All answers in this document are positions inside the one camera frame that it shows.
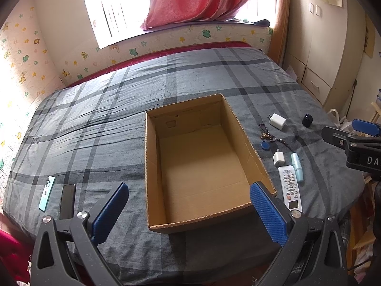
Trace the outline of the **dark round glossy jar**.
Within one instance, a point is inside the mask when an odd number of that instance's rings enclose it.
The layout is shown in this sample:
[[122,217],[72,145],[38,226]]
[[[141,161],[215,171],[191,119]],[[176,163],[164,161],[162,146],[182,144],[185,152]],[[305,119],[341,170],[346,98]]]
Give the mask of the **dark round glossy jar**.
[[310,114],[306,114],[306,115],[303,117],[301,123],[302,123],[302,125],[303,125],[305,128],[309,128],[309,127],[312,125],[312,123],[313,123],[313,117],[312,117],[312,115],[310,115]]

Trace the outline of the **light teal tube bottle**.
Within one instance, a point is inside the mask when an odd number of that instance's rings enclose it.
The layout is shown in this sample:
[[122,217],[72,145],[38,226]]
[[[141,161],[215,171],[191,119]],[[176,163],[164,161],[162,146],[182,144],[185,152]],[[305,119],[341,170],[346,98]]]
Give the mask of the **light teal tube bottle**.
[[295,176],[298,184],[304,183],[304,172],[301,166],[299,156],[296,152],[291,154],[291,163],[295,171]]

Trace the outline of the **white air conditioner remote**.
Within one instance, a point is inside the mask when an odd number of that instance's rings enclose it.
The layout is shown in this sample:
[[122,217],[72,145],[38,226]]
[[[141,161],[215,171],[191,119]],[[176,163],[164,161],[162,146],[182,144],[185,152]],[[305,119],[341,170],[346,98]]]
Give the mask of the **white air conditioner remote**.
[[290,211],[297,210],[302,213],[301,196],[293,166],[278,167],[278,173],[285,206]]

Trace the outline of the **small white charger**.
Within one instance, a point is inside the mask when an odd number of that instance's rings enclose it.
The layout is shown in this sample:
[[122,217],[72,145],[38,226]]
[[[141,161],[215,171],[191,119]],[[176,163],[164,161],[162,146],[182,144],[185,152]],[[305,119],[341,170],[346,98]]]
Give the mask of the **small white charger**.
[[281,152],[279,149],[273,154],[272,159],[275,167],[281,167],[285,165],[286,160],[284,157],[284,153]]

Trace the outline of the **large white charger plug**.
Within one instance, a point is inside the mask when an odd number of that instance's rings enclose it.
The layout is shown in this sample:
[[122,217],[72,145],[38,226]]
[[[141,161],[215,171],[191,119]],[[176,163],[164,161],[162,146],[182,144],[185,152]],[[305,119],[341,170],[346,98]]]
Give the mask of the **large white charger plug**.
[[286,124],[286,119],[277,113],[269,115],[268,119],[269,119],[269,124],[277,128],[278,130],[283,130]]

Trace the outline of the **keychain with blue fob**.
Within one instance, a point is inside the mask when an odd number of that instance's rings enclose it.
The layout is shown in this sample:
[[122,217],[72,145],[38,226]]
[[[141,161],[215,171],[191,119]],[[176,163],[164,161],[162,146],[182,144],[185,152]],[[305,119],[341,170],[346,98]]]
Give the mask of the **keychain with blue fob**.
[[285,147],[287,147],[291,152],[295,152],[295,150],[292,149],[291,146],[284,139],[277,138],[276,136],[272,135],[264,123],[260,123],[259,127],[261,129],[261,140],[267,140],[271,143],[279,142]]

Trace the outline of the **brown cardboard box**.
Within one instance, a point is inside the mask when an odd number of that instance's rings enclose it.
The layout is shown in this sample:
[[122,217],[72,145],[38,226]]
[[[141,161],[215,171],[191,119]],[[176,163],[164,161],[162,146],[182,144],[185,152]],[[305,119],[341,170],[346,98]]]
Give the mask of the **brown cardboard box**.
[[145,183],[149,230],[171,234],[251,212],[249,191],[277,191],[223,95],[146,113]]

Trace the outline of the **white plastic bag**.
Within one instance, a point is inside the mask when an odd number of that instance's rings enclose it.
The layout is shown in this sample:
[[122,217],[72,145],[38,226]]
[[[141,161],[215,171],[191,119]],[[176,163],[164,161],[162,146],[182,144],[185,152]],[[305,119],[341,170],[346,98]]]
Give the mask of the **white plastic bag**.
[[327,115],[329,119],[335,124],[336,128],[339,128],[340,130],[353,132],[353,126],[352,121],[349,121],[347,118],[343,117],[340,118],[339,113],[336,109],[330,109],[327,112]]

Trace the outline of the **black smartphone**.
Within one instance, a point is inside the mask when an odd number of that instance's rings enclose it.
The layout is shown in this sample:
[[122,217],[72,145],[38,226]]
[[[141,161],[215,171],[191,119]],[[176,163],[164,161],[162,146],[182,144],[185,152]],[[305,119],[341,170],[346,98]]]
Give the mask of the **black smartphone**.
[[74,216],[76,185],[64,185],[61,194],[61,203],[59,210],[59,219],[67,220]]

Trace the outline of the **teal white smartphone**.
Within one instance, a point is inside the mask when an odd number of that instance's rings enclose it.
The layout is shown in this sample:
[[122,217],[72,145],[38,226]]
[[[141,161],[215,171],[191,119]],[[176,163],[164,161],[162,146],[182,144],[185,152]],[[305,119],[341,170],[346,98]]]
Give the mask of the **teal white smartphone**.
[[53,183],[47,183],[44,186],[44,189],[43,189],[43,192],[42,192],[42,195],[41,195],[41,199],[40,199],[40,202],[39,202],[39,210],[41,210],[42,212],[46,211],[46,208],[47,208],[47,205],[48,205],[48,200],[50,198],[50,194],[51,194],[53,186],[54,186]]

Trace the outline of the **beige wardrobe cabinet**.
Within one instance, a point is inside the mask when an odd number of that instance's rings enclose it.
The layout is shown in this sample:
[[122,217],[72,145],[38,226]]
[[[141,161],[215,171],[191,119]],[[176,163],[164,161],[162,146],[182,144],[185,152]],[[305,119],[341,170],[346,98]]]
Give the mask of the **beige wardrobe cabinet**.
[[362,61],[366,14],[357,0],[291,0],[284,69],[328,111],[341,111]]

